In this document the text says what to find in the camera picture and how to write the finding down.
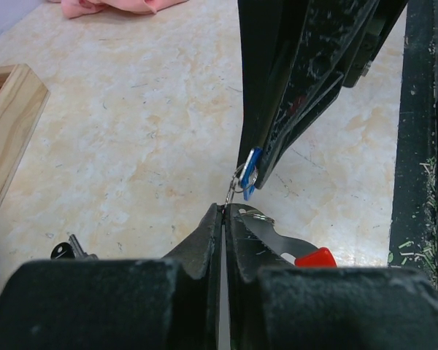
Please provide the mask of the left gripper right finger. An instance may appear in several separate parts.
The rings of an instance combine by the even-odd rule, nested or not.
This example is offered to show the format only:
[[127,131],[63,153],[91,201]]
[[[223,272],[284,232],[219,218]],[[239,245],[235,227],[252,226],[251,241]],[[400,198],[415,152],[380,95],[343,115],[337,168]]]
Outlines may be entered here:
[[438,294],[409,268],[298,268],[225,211],[233,349],[438,349]]

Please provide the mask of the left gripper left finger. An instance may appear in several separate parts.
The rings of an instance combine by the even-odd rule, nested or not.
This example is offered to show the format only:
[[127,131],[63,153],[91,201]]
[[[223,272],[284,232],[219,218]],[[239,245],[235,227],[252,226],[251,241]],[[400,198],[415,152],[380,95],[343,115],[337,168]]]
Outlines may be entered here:
[[161,259],[21,265],[0,295],[0,349],[216,349],[221,212]]

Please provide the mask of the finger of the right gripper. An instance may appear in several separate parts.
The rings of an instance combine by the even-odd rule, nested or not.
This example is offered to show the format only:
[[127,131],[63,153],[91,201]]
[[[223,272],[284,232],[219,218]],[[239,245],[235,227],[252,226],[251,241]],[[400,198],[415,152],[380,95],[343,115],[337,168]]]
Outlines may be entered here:
[[242,51],[243,124],[237,164],[253,148],[262,150],[259,171],[273,171],[283,153],[308,128],[304,118],[289,128],[282,144],[270,136],[283,99],[308,1],[239,1]]
[[286,38],[277,52],[260,108],[257,145],[262,188],[284,152],[368,70],[405,1],[308,1],[301,29],[287,3]]

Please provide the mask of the blue tag key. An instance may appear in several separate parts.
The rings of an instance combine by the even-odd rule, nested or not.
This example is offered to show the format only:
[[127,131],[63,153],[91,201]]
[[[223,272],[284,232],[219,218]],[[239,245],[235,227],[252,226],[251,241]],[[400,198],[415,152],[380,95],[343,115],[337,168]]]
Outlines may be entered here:
[[255,183],[258,179],[257,165],[261,158],[261,153],[261,148],[252,148],[246,161],[234,172],[228,193],[228,203],[232,201],[235,193],[242,193],[245,201],[250,200],[255,190]]

